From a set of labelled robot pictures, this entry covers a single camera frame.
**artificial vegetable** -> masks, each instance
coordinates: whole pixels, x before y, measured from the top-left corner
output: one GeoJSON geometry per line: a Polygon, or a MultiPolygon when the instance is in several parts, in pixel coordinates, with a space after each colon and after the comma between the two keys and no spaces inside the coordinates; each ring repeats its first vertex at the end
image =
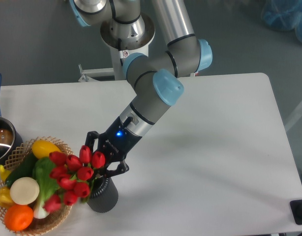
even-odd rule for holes
{"type": "Polygon", "coordinates": [[[9,230],[24,230],[33,221],[33,210],[27,205],[14,205],[7,210],[3,221],[9,230]]]}
{"type": "Polygon", "coordinates": [[[61,152],[55,144],[46,140],[37,140],[32,144],[32,152],[38,159],[49,157],[54,151],[61,152]]]}
{"type": "Polygon", "coordinates": [[[45,202],[59,188],[57,181],[49,177],[49,174],[55,167],[55,163],[53,163],[48,157],[39,159],[35,164],[32,176],[39,185],[39,194],[33,208],[34,218],[43,219],[49,214],[43,207],[45,202]]]}
{"type": "Polygon", "coordinates": [[[0,165],[0,178],[3,182],[5,182],[5,179],[9,176],[11,171],[6,170],[3,165],[0,165]]]}
{"type": "Polygon", "coordinates": [[[10,189],[7,186],[0,188],[0,207],[8,209],[13,205],[15,203],[10,196],[10,189]]]}
{"type": "Polygon", "coordinates": [[[21,164],[6,178],[5,184],[7,185],[7,187],[10,188],[14,181],[22,177],[31,177],[36,162],[37,158],[33,153],[30,153],[26,157],[24,157],[21,164]]]}
{"type": "Polygon", "coordinates": [[[38,183],[30,177],[23,177],[16,180],[10,188],[12,200],[19,205],[28,205],[34,202],[38,193],[38,183]]]}

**yellow bell pepper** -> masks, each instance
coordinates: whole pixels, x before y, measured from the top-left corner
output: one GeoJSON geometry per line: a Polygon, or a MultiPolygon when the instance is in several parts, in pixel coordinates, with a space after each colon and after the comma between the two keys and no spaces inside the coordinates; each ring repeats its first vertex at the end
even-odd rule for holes
{"type": "Polygon", "coordinates": [[[0,178],[3,182],[5,182],[5,179],[9,176],[10,173],[11,171],[6,170],[3,165],[0,165],[0,178]]]}
{"type": "Polygon", "coordinates": [[[13,205],[15,203],[10,196],[10,189],[7,186],[0,188],[0,207],[8,209],[13,205]]]}

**leafy green vegetable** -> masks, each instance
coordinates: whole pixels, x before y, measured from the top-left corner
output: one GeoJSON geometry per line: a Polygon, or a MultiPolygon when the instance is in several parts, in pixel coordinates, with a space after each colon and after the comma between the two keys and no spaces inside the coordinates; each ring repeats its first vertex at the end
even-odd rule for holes
{"type": "Polygon", "coordinates": [[[32,175],[39,185],[39,195],[33,208],[34,218],[43,219],[49,214],[43,206],[59,188],[57,181],[49,177],[55,167],[56,165],[48,157],[39,159],[34,166],[32,175]]]}

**metal stand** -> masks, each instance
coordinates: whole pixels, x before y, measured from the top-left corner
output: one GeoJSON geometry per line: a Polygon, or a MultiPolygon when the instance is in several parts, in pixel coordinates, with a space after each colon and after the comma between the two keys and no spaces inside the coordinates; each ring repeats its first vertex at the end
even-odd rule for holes
{"type": "Polygon", "coordinates": [[[287,117],[284,128],[288,132],[302,117],[302,101],[294,109],[294,111],[287,117]]]}

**woven basket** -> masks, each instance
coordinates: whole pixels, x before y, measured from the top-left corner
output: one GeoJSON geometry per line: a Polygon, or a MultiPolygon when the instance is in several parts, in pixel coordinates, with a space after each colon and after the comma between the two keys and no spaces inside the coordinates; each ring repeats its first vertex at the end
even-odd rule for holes
{"type": "MultiPolygon", "coordinates": [[[[64,152],[67,155],[73,154],[70,147],[68,147],[67,144],[65,144],[63,141],[52,138],[52,137],[38,137],[36,139],[32,139],[30,141],[26,141],[25,143],[22,143],[20,147],[17,147],[12,154],[8,157],[8,159],[5,162],[5,169],[7,170],[14,170],[23,160],[23,158],[28,155],[32,149],[32,144],[36,140],[47,140],[55,144],[62,152],[64,152]]],[[[0,188],[4,186],[4,183],[2,180],[0,180],[0,188]]],[[[11,231],[15,233],[17,236],[39,236],[43,235],[52,229],[56,228],[61,222],[65,220],[65,218],[68,216],[70,212],[71,206],[66,206],[62,204],[61,208],[58,211],[55,211],[51,214],[49,214],[44,219],[33,219],[32,223],[29,227],[27,227],[23,231],[11,231]]],[[[4,215],[7,212],[6,208],[0,207],[0,220],[4,224],[4,215]]]]}

